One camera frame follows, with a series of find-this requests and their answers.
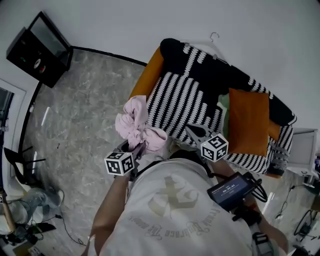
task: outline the gray marble floor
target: gray marble floor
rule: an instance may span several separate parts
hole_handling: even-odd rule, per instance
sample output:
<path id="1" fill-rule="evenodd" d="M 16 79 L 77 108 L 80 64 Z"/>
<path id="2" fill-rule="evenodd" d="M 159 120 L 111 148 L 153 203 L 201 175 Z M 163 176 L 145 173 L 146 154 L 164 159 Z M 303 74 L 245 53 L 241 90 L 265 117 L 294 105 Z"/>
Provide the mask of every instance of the gray marble floor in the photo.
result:
<path id="1" fill-rule="evenodd" d="M 114 128 L 115 117 L 143 69 L 121 59 L 76 50 L 69 72 L 54 88 L 42 86 L 36 98 L 24 148 L 33 145 L 38 159 L 47 158 L 36 166 L 37 174 L 46 187 L 64 190 L 61 211 L 75 240 L 87 242 L 93 218 L 113 181 L 103 158 L 122 141 Z M 288 171 L 282 179 L 262 179 L 268 195 L 274 193 L 265 209 L 266 218 L 294 242 L 293 230 L 311 206 L 312 194 L 302 186 L 295 188 L 282 220 L 275 220 L 289 188 L 300 185 L 302 178 Z M 57 230 L 46 233 L 37 247 L 47 256 L 80 255 L 84 247 L 71 241 L 62 220 L 50 222 Z"/>

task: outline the orange pillow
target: orange pillow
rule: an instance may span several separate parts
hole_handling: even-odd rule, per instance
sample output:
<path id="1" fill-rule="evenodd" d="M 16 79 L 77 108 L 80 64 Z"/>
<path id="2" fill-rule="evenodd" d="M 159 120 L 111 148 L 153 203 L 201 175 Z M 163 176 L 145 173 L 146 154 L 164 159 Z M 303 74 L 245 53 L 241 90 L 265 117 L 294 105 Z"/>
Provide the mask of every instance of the orange pillow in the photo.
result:
<path id="1" fill-rule="evenodd" d="M 268 94 L 230 88 L 229 97 L 228 153 L 265 157 L 269 129 Z"/>
<path id="2" fill-rule="evenodd" d="M 136 82 L 129 99 L 136 95 L 146 95 L 148 98 L 160 77 L 163 65 L 164 58 L 158 47 Z"/>
<path id="3" fill-rule="evenodd" d="M 269 120 L 268 133 L 269 133 L 269 136 L 277 142 L 279 140 L 279 135 L 280 135 L 280 125 Z"/>

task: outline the electronic device with screen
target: electronic device with screen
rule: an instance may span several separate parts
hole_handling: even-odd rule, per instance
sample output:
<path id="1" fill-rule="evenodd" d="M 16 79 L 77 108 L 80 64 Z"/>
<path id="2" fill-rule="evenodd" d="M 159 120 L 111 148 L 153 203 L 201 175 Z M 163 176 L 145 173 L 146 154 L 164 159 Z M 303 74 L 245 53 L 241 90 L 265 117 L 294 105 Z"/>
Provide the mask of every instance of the electronic device with screen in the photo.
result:
<path id="1" fill-rule="evenodd" d="M 224 179 L 209 188 L 207 193 L 213 201 L 228 212 L 242 205 L 244 198 L 250 193 L 262 202 L 268 200 L 267 194 L 261 186 L 262 180 L 254 179 L 250 172 L 244 175 L 236 172 L 230 177 L 224 177 Z"/>

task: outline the black and white striped blanket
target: black and white striped blanket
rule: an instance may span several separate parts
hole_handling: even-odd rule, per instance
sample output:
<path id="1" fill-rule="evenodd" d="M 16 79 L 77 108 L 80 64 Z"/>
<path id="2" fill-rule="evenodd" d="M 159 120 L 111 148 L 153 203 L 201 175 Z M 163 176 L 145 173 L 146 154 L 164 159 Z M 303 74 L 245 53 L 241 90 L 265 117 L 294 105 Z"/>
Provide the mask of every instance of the black and white striped blanket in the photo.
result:
<path id="1" fill-rule="evenodd" d="M 239 69 L 214 60 L 211 55 L 203 51 L 172 40 L 174 39 L 165 39 L 160 46 L 164 57 L 164 68 L 147 101 L 148 123 L 153 127 L 163 129 L 168 136 L 181 143 L 195 147 L 194 141 L 186 134 L 185 125 L 202 124 L 220 133 L 222 109 L 217 106 L 218 96 L 228 93 L 230 85 L 233 85 L 235 89 L 268 93 L 270 119 L 272 119 L 274 108 L 278 108 L 272 116 L 273 121 L 279 123 L 276 122 L 279 119 L 281 122 L 286 122 L 281 127 L 278 142 L 276 143 L 269 137 L 266 157 L 252 154 L 229 154 L 225 159 L 259 174 L 265 174 L 270 166 L 283 172 L 287 167 L 291 149 L 293 136 L 291 124 L 297 120 L 291 110 L 264 86 Z M 211 75 L 201 75 L 204 70 L 212 70 Z M 233 84 L 227 83 L 226 86 L 221 82 L 223 80 L 221 75 L 231 76 L 229 80 Z"/>

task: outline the pink fabric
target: pink fabric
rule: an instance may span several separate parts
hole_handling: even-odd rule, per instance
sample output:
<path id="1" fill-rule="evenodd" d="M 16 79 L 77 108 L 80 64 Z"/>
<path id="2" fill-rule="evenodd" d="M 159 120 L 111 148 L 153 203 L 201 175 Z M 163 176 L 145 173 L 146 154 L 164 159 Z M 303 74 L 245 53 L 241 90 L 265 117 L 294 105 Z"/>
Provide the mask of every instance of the pink fabric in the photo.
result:
<path id="1" fill-rule="evenodd" d="M 124 139 L 128 140 L 129 150 L 133 150 L 139 143 L 145 142 L 146 150 L 154 152 L 161 149 L 167 134 L 160 128 L 151 127 L 148 123 L 148 110 L 145 95 L 134 96 L 124 105 L 125 114 L 118 114 L 115 118 L 115 129 Z"/>

